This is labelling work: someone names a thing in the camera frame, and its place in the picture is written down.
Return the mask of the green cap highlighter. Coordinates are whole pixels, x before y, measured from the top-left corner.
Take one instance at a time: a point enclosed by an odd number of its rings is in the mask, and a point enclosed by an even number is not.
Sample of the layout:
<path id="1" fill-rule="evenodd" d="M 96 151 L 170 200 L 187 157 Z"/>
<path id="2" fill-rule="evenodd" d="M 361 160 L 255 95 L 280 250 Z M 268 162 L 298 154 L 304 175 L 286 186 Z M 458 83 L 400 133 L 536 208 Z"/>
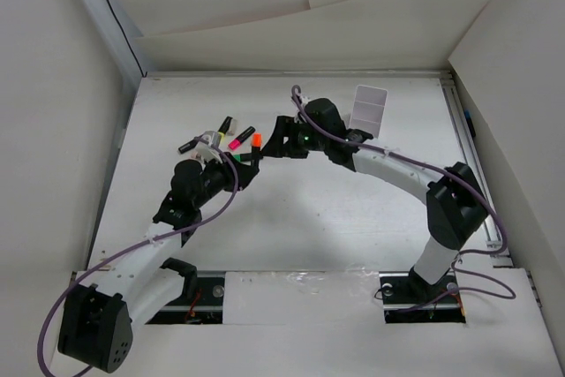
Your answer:
<path id="1" fill-rule="evenodd" d="M 252 160 L 252 153 L 236 154 L 233 157 L 239 162 L 250 162 Z"/>

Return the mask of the orange cap highlighter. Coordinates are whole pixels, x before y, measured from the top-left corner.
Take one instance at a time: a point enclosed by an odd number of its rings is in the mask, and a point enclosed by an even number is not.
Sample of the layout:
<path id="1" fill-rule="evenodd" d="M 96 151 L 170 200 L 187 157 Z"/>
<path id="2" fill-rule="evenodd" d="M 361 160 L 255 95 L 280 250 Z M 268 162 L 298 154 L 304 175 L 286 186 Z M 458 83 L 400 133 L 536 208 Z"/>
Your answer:
<path id="1" fill-rule="evenodd" d="M 254 168 L 258 168 L 260 165 L 261 159 L 261 145 L 262 145 L 262 135 L 258 132 L 254 133 L 252 136 L 252 152 L 251 152 L 251 166 Z"/>

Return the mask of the pink cap highlighter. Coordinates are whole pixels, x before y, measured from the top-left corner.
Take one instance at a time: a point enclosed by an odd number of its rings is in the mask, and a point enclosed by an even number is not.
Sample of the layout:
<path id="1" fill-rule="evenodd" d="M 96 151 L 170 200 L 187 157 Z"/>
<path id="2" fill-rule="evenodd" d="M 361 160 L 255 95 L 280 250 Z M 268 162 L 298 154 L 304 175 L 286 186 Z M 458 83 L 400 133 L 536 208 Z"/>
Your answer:
<path id="1" fill-rule="evenodd" d="M 231 151 L 237 150 L 244 142 L 250 139 L 255 133 L 253 126 L 247 127 L 238 136 L 228 144 L 228 149 Z"/>

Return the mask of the yellow cap highlighter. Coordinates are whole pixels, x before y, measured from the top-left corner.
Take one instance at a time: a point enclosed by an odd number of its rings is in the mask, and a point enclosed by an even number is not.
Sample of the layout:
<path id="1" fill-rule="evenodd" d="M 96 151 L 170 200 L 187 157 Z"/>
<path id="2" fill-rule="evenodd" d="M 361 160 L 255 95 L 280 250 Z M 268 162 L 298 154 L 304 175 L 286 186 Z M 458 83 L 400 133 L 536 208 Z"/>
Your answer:
<path id="1" fill-rule="evenodd" d="M 218 132 L 222 135 L 226 135 L 228 133 L 228 131 L 230 130 L 231 127 L 231 123 L 232 123 L 233 117 L 227 116 L 224 118 L 224 120 L 222 121 L 222 124 L 220 125 Z"/>

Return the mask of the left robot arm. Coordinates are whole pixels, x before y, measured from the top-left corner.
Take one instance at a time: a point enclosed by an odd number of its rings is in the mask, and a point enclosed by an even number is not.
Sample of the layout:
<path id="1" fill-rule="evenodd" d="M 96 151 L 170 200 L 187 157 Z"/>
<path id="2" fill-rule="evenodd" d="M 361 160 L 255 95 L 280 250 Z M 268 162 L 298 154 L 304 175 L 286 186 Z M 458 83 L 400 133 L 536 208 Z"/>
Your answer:
<path id="1" fill-rule="evenodd" d="M 105 373 L 123 363 L 135 334 L 169 302 L 187 303 L 196 295 L 197 268 L 175 259 L 195 230 L 205 224 L 202 207 L 220 192 L 245 189 L 259 163 L 232 155 L 206 164 L 179 162 L 143 241 L 110 260 L 111 269 L 66 295 L 58 351 Z"/>

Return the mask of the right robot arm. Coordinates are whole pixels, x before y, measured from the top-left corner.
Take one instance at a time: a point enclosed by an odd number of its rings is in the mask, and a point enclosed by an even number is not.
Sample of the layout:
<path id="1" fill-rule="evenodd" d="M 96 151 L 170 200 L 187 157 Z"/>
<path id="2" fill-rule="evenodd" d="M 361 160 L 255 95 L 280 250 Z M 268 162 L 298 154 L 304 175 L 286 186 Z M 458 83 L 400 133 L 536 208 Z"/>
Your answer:
<path id="1" fill-rule="evenodd" d="M 424 303 L 441 293 L 441 279 L 471 235 L 487 218 L 487 210 L 469 192 L 481 194 L 472 169 L 457 162 L 434 171 L 404 162 L 384 147 L 368 143 L 373 135 L 349 129 L 336 106 L 327 98 L 304 105 L 304 113 L 279 116 L 262 148 L 264 157 L 305 159 L 321 151 L 334 164 L 389 183 L 420 200 L 426 207 L 430 237 L 410 269 L 408 290 L 414 303 Z"/>

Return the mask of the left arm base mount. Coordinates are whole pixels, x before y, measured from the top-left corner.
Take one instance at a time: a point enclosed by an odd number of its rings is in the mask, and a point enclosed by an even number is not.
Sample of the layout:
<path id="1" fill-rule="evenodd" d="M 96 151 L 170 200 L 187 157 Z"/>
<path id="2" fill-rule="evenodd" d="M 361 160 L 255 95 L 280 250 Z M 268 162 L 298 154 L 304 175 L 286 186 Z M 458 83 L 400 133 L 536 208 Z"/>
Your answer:
<path id="1" fill-rule="evenodd" d="M 198 272 L 190 297 L 181 295 L 162 307 L 149 325 L 222 324 L 225 272 Z"/>

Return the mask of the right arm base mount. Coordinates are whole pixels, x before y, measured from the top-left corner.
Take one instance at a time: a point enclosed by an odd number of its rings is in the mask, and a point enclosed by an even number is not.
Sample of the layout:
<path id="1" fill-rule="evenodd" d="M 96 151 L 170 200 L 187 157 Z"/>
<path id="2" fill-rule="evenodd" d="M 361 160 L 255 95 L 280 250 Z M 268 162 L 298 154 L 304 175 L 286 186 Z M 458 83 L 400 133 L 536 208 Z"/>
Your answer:
<path id="1" fill-rule="evenodd" d="M 387 324 L 466 322 L 459 295 L 448 294 L 457 286 L 453 272 L 432 286 L 417 281 L 409 272 L 382 272 L 379 278 L 380 287 L 373 297 L 382 303 Z"/>

